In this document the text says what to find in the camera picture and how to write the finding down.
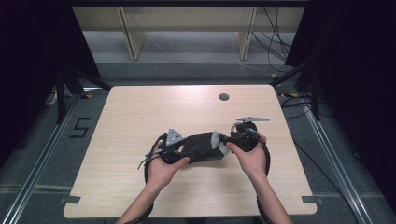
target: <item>metal bracket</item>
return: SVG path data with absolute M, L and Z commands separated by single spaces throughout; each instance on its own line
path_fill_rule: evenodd
M 244 122 L 252 122 L 252 121 L 270 121 L 270 118 L 257 118 L 257 117 L 244 117 L 244 118 L 237 118 L 236 120 L 238 121 L 244 121 Z
M 168 131 L 168 136 L 166 137 L 166 146 L 172 146 L 180 141 L 183 141 L 184 137 L 180 133 L 178 133 L 175 129 L 170 128 Z
M 61 200 L 59 201 L 59 204 L 79 203 L 80 199 L 81 199 L 81 197 L 70 195 L 70 196 L 62 197 Z
M 301 196 L 303 203 L 316 203 L 317 205 L 323 205 L 323 199 L 317 198 L 315 196 Z

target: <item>silver part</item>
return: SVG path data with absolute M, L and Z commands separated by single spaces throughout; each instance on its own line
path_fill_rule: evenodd
M 227 148 L 222 142 L 220 142 L 220 136 L 218 131 L 214 131 L 212 133 L 212 138 L 210 139 L 210 144 L 212 145 L 212 149 L 216 149 L 219 147 L 220 152 L 225 156 L 230 152 L 230 149 Z
M 238 121 L 270 121 L 270 118 L 244 117 L 237 118 Z
M 49 138 L 49 141 L 47 142 L 43 151 L 35 162 L 35 166 L 28 175 L 23 186 L 21 187 L 21 190 L 15 198 L 14 203 L 9 207 L 8 213 L 3 220 L 3 224 L 17 223 L 20 219 L 21 214 L 33 193 L 33 190 L 35 189 L 35 185 L 37 184 L 40 176 L 44 172 L 44 169 L 46 168 L 47 163 L 50 160 L 50 156 L 52 155 L 53 150 L 55 149 L 59 139 L 62 136 L 64 126 L 67 121 L 69 121 L 71 112 L 73 111 L 73 108 L 76 105 L 79 97 L 80 95 L 72 96 L 71 102 L 67 105 L 64 118 L 59 124 L 56 124 Z
M 184 137 L 178 133 L 175 129 L 170 128 L 168 131 L 168 136 L 166 137 L 166 146 L 172 146 L 180 141 L 183 141 Z
M 308 116 L 309 122 L 311 123 L 315 134 L 317 135 L 317 138 L 323 148 L 324 153 L 326 154 L 327 159 L 329 160 L 330 165 L 332 166 L 332 169 L 335 173 L 335 176 L 337 177 L 341 189 L 344 192 L 347 200 L 349 201 L 349 204 L 352 206 L 352 209 L 357 216 L 359 223 L 373 223 L 370 214 L 366 208 L 366 205 L 364 204 L 361 196 L 356 191 L 351 180 L 349 179 L 347 171 L 345 170 L 343 164 L 335 153 L 335 150 L 332 147 L 332 144 L 327 137 L 327 134 L 323 130 L 320 121 L 317 121 L 315 119 L 311 111 L 306 113 L 306 115 Z

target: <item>wrist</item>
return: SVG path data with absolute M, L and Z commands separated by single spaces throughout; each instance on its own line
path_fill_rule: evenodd
M 269 185 L 268 182 L 268 178 L 265 175 L 265 173 L 255 173 L 252 175 L 248 175 L 248 178 L 250 179 L 250 182 L 254 185 L 254 186 L 265 186 L 265 185 Z
M 148 182 L 146 184 L 146 186 L 144 187 L 145 191 L 149 191 L 151 193 L 156 193 L 156 192 L 160 192 L 163 189 L 163 187 L 157 183 L 152 183 L 152 182 Z

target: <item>wooden table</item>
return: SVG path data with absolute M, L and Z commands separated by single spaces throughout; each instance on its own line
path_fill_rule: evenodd
M 227 93 L 228 101 L 219 95 Z M 236 118 L 255 122 L 267 137 L 269 180 L 289 214 L 314 214 L 315 203 L 275 91 L 269 85 L 114 87 L 108 95 L 67 203 L 69 218 L 119 217 L 145 185 L 137 170 L 155 140 L 170 127 L 184 136 L 229 135 Z M 155 201 L 151 217 L 257 216 L 256 193 L 234 154 L 179 170 Z

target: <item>gray floor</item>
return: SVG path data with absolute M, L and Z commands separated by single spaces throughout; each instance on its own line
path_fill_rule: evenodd
M 161 84 L 264 84 L 271 81 L 274 68 L 288 70 L 278 58 L 251 41 L 246 61 L 240 61 L 234 36 L 231 33 L 148 33 L 138 61 L 132 62 L 122 33 L 86 32 L 92 55 L 98 63 L 103 80 L 112 85 Z M 292 42 L 293 34 L 283 34 Z M 276 88 L 278 92 L 292 92 L 295 78 Z M 63 134 L 54 149 L 46 169 L 35 186 L 35 191 L 23 210 L 18 223 L 114 223 L 115 219 L 67 219 L 63 216 L 62 197 L 70 192 L 79 166 L 90 143 L 92 132 L 106 102 L 107 93 L 94 91 L 91 98 L 78 100 L 66 123 Z M 279 102 L 287 98 L 279 96 Z M 290 100 L 297 103 L 300 99 Z M 295 141 L 322 167 L 339 188 L 328 158 L 323 152 L 312 125 L 305 113 L 307 108 L 291 106 L 283 109 Z M 396 223 L 396 217 L 366 171 L 364 164 L 352 155 L 353 147 L 347 140 L 337 119 L 325 104 L 320 104 L 321 125 L 332 142 L 340 161 L 359 193 L 373 223 Z M 56 105 L 41 111 L 24 139 L 26 148 L 17 149 L 0 170 L 0 219 L 12 205 L 35 161 L 45 147 L 55 127 Z M 79 118 L 89 127 L 83 138 L 74 130 Z M 347 203 L 329 181 L 300 150 L 298 150 L 308 182 L 314 195 L 323 202 L 312 216 L 292 216 L 295 223 L 353 223 Z M 149 219 L 147 223 L 184 223 L 182 219 Z

